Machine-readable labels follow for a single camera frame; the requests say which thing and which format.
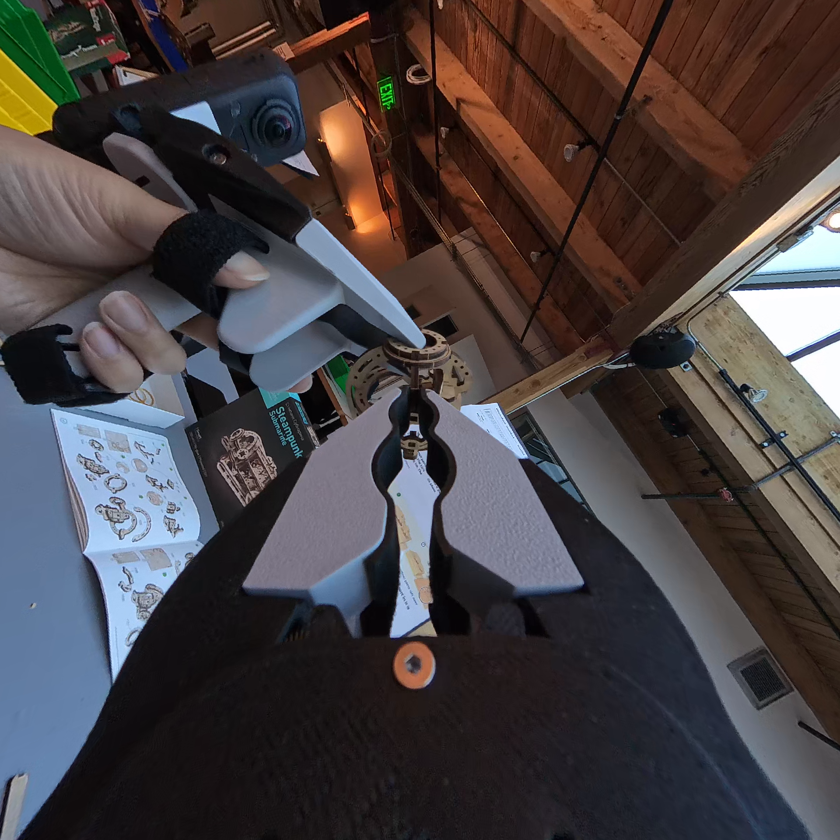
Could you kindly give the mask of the black ceiling speaker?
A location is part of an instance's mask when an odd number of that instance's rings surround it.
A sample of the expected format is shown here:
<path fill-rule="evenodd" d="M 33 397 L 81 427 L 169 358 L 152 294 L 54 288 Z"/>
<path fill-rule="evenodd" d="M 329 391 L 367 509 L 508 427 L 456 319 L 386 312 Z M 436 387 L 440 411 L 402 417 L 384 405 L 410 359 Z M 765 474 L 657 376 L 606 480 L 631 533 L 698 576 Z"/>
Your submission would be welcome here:
<path fill-rule="evenodd" d="M 662 371 L 689 362 L 697 341 L 678 329 L 659 330 L 637 338 L 629 347 L 630 361 L 638 368 Z"/>

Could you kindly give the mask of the white cardboard tray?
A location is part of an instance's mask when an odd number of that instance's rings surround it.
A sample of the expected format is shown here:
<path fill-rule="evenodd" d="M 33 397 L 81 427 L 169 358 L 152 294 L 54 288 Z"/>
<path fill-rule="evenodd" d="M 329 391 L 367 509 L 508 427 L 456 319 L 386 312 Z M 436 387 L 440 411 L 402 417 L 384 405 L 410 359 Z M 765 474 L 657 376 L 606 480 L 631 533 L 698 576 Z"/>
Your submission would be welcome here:
<path fill-rule="evenodd" d="M 152 429 L 168 428 L 185 418 L 173 377 L 161 374 L 153 374 L 140 388 L 117 402 L 87 406 L 81 411 L 103 415 L 116 424 Z"/>

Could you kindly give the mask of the person's left hand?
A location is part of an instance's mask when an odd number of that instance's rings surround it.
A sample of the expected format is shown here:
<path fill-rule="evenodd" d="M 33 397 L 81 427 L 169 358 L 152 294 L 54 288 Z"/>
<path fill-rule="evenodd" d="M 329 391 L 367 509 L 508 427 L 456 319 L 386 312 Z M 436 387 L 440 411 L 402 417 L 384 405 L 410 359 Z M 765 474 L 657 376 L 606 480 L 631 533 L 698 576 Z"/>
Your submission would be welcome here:
<path fill-rule="evenodd" d="M 33 328 L 150 260 L 184 215 L 117 174 L 26 133 L 1 128 L 1 330 Z M 175 375 L 184 349 L 146 304 L 115 291 L 82 330 L 80 357 L 116 393 L 147 373 Z"/>

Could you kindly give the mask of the black model kit box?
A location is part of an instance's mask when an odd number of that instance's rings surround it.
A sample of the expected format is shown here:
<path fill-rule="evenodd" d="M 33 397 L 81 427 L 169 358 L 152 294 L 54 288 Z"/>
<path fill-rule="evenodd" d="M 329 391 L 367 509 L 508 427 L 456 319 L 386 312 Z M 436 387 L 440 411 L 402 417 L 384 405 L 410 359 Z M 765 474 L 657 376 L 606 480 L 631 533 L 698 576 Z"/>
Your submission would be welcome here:
<path fill-rule="evenodd" d="M 262 389 L 203 417 L 185 433 L 219 527 L 319 446 L 299 395 Z"/>

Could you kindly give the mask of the red and green box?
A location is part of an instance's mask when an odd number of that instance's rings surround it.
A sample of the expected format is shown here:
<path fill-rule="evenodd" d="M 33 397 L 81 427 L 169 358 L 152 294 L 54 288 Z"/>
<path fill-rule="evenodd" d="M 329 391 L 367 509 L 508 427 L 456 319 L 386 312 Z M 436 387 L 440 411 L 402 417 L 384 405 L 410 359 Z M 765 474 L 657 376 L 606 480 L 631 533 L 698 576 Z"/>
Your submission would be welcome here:
<path fill-rule="evenodd" d="M 84 76 L 130 60 L 117 18 L 106 2 L 65 5 L 47 19 L 45 28 L 72 76 Z"/>

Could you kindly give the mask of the open instruction booklet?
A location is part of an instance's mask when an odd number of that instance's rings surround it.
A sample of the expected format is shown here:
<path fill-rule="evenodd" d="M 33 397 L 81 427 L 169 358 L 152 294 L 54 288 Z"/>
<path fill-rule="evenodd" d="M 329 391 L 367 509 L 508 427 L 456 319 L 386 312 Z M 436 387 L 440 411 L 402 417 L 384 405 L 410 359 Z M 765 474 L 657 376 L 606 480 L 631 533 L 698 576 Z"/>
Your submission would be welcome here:
<path fill-rule="evenodd" d="M 51 410 L 83 555 L 99 579 L 112 679 L 203 548 L 201 520 L 159 434 Z"/>

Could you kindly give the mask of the green plastic bin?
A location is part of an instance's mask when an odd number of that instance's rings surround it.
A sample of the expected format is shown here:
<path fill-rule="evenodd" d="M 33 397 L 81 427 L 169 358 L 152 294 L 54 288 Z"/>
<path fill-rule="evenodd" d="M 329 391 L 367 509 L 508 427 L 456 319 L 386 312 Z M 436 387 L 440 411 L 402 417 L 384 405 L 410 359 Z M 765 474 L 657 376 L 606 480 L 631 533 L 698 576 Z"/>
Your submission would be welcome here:
<path fill-rule="evenodd" d="M 1 49 L 57 105 L 77 102 L 80 93 L 34 9 L 1 2 Z"/>

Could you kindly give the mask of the small wooden model assembly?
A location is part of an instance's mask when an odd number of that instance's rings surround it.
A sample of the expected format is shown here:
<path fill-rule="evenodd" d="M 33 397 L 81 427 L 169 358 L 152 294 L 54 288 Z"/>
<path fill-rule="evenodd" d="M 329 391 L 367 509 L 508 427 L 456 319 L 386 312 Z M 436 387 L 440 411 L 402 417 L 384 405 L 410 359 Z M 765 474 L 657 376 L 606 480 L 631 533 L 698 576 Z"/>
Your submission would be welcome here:
<path fill-rule="evenodd" d="M 398 457 L 415 459 L 428 448 L 445 458 L 451 471 L 456 469 L 453 446 L 436 430 L 440 410 L 432 396 L 460 408 L 474 377 L 443 335 L 423 329 L 422 338 L 425 345 L 419 349 L 395 338 L 386 339 L 350 367 L 345 395 L 356 417 L 373 407 L 375 397 L 383 396 L 387 388 L 397 388 L 395 402 L 385 407 L 386 421 L 392 419 L 391 410 L 397 410 L 396 425 L 388 426 L 383 440 L 374 443 L 372 473 L 381 460 L 394 466 Z"/>

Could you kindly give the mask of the small wall grille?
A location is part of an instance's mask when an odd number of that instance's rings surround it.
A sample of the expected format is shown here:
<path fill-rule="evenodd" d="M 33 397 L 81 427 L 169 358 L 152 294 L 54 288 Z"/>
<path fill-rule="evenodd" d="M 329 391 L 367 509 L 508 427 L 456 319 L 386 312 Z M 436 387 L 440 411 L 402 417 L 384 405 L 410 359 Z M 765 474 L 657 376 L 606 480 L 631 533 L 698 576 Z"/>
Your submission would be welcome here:
<path fill-rule="evenodd" d="M 789 696 L 794 688 L 765 647 L 758 647 L 728 663 L 728 671 L 756 711 Z"/>

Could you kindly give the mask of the thin wooden stick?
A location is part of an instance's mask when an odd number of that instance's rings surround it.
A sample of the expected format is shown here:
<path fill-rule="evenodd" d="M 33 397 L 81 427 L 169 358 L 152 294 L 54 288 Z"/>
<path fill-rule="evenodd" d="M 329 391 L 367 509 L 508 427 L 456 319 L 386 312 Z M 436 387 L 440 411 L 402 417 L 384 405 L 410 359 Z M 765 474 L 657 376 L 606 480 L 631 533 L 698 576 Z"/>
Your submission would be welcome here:
<path fill-rule="evenodd" d="M 16 839 L 28 788 L 28 773 L 17 773 L 7 783 L 1 810 L 1 839 Z"/>

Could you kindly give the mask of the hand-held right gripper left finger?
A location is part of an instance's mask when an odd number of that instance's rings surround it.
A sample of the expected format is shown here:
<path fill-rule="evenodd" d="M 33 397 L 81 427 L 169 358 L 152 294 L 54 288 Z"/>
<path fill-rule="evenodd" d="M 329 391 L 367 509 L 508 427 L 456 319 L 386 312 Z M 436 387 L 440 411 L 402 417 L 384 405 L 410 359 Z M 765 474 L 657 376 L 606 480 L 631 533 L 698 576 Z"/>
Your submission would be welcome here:
<path fill-rule="evenodd" d="M 245 578 L 250 595 L 334 606 L 389 636 L 400 582 L 395 505 L 403 394 L 391 392 L 317 449 Z"/>

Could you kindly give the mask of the white instruction sheet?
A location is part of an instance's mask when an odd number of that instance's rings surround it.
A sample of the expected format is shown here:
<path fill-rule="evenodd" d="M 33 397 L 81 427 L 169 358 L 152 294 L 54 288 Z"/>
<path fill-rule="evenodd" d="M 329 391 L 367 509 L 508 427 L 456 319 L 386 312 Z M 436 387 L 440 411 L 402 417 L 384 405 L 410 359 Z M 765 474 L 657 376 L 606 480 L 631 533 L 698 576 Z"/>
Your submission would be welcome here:
<path fill-rule="evenodd" d="M 468 405 L 460 411 L 518 458 L 530 460 L 518 433 L 498 404 Z M 429 615 L 433 602 L 429 542 L 439 488 L 427 472 L 426 458 L 427 452 L 423 451 L 415 459 L 405 459 L 388 490 L 394 501 L 400 548 L 400 583 L 391 637 L 436 635 Z"/>

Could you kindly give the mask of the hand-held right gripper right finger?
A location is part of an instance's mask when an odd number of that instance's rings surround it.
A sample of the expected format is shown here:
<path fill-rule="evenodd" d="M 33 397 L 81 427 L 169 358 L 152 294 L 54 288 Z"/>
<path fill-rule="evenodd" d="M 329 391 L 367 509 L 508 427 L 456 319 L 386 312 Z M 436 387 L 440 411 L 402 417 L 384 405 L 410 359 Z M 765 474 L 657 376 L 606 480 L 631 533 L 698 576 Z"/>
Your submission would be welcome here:
<path fill-rule="evenodd" d="M 467 634 L 495 606 L 583 588 L 526 470 L 529 452 L 497 404 L 463 412 L 424 392 L 422 433 L 439 488 L 429 543 L 436 634 Z"/>

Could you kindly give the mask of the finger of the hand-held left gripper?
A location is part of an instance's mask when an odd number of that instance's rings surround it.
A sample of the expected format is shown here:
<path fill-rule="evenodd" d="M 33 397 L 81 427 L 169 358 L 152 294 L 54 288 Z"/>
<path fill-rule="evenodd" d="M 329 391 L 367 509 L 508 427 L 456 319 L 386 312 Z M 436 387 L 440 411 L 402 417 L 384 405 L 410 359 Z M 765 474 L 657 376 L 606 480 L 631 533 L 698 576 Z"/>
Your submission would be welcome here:
<path fill-rule="evenodd" d="M 426 338 L 404 307 L 317 218 L 307 222 L 296 245 L 338 280 L 343 302 L 372 327 L 409 347 L 426 347 Z"/>
<path fill-rule="evenodd" d="M 363 352 L 359 334 L 377 328 L 343 302 L 335 276 L 297 245 L 273 245 L 266 260 L 269 278 L 227 300 L 219 342 L 250 356 L 248 375 L 258 387 L 289 392 L 336 355 Z"/>

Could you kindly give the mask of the yellow plastic bin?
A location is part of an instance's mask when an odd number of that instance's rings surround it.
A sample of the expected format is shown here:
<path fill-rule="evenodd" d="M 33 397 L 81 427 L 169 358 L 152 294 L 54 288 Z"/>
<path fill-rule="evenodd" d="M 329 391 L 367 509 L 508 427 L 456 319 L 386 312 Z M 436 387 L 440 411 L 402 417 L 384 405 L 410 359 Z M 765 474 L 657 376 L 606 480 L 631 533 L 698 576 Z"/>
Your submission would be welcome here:
<path fill-rule="evenodd" d="M 1 125 L 37 135 L 51 130 L 56 110 L 56 103 L 1 51 Z"/>

